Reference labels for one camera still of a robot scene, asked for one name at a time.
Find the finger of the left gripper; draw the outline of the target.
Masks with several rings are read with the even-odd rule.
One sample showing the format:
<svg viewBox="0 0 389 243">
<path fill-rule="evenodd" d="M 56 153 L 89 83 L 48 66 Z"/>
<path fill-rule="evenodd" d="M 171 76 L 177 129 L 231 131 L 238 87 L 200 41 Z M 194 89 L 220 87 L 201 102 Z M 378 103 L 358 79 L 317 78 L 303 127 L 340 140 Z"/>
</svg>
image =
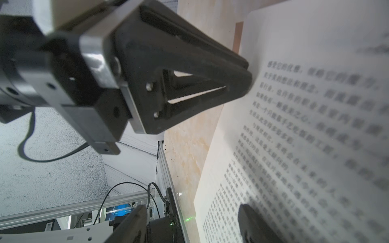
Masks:
<svg viewBox="0 0 389 243">
<path fill-rule="evenodd" d="M 245 96 L 253 84 L 245 58 L 158 1 L 127 1 L 114 33 L 130 124 L 160 134 L 198 113 Z"/>
</svg>

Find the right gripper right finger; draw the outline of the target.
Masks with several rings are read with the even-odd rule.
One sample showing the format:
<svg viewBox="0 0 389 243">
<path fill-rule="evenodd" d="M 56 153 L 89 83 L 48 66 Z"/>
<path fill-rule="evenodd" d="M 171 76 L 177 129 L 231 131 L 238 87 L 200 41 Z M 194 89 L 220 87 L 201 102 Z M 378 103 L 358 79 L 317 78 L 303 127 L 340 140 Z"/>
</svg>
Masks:
<svg viewBox="0 0 389 243">
<path fill-rule="evenodd" d="M 238 223 L 244 243 L 283 243 L 263 218 L 248 204 L 240 205 Z"/>
</svg>

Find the brown black paperback book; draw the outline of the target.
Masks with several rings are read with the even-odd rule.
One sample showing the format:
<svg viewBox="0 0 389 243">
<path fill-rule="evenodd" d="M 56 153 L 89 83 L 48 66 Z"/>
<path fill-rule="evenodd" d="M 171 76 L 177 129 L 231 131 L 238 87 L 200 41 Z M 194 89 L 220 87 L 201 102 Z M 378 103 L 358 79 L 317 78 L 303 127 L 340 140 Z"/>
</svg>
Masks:
<svg viewBox="0 0 389 243">
<path fill-rule="evenodd" d="M 286 243 L 389 240 L 389 3 L 285 1 L 244 20 L 253 86 L 223 106 L 194 199 L 203 243 L 249 204 Z"/>
</svg>

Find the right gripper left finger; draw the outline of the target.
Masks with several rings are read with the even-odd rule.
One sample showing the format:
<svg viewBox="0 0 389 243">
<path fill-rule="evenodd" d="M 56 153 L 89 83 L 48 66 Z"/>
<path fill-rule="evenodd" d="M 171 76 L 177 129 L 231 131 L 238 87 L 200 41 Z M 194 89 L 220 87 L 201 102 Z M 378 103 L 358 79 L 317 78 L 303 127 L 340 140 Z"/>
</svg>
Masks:
<svg viewBox="0 0 389 243">
<path fill-rule="evenodd" d="M 137 206 L 130 214 L 109 222 L 112 234 L 105 243 L 145 243 L 147 225 L 146 206 Z"/>
</svg>

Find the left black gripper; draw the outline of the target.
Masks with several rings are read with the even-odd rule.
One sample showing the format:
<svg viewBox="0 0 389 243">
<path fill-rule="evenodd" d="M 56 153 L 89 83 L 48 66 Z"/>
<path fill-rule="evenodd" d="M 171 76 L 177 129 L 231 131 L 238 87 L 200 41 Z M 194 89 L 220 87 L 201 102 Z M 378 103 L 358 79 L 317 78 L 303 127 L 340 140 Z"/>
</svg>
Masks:
<svg viewBox="0 0 389 243">
<path fill-rule="evenodd" d="M 55 109 L 100 154 L 143 132 L 119 30 L 142 1 L 1 1 L 1 123 Z"/>
</svg>

